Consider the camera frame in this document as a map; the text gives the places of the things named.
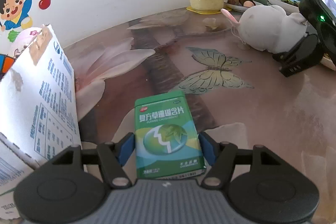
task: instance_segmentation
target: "nutrition facts table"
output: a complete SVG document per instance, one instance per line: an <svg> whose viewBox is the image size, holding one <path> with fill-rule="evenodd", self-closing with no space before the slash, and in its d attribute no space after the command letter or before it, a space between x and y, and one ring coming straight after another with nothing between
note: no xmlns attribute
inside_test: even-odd
<svg viewBox="0 0 336 224"><path fill-rule="evenodd" d="M64 148L73 144L73 136L41 103L38 112L34 150L50 160Z"/></svg>

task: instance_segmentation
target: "torn cardboard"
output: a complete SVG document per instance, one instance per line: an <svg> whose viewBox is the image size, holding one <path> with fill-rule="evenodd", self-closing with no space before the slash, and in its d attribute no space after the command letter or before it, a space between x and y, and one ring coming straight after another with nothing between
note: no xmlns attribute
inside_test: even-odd
<svg viewBox="0 0 336 224"><path fill-rule="evenodd" d="M49 25L1 80L0 218L19 217L13 190L24 177L69 145L81 144L74 78Z"/></svg>

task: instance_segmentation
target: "cartoon boy's face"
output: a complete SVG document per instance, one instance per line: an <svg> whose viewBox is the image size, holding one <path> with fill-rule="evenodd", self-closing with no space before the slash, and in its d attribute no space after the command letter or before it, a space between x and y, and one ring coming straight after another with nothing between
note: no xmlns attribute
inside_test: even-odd
<svg viewBox="0 0 336 224"><path fill-rule="evenodd" d="M22 11L24 0L6 0L4 14L1 14L1 19L12 20L16 18Z"/></svg>

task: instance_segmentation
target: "plush toy pink tail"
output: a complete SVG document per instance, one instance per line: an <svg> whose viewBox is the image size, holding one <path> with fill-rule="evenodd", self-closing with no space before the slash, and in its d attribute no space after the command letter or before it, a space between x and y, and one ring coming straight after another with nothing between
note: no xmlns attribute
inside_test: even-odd
<svg viewBox="0 0 336 224"><path fill-rule="evenodd" d="M221 9L221 12L223 15L226 16L226 18L232 23L234 27L238 27L240 23L233 17L233 15L230 14L230 12L226 9Z"/></svg>

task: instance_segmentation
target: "butterfly wing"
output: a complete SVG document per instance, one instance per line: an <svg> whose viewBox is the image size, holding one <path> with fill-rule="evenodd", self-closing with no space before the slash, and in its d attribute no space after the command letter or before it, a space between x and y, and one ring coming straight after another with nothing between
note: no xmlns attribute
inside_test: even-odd
<svg viewBox="0 0 336 224"><path fill-rule="evenodd" d="M202 95L220 86L231 89L253 88L228 71L203 70L185 77L174 89L180 89L186 94Z"/></svg>
<svg viewBox="0 0 336 224"><path fill-rule="evenodd" d="M243 60L235 57L227 57L223 53L208 48L196 48L187 47L193 53L193 58L204 65L217 67L217 68L229 68L236 67L243 63Z"/></svg>
<svg viewBox="0 0 336 224"><path fill-rule="evenodd" d="M241 78L234 75L229 71L220 71L220 76L222 79L222 86L229 89L241 89L241 88L250 88L254 89L253 86L244 82Z"/></svg>

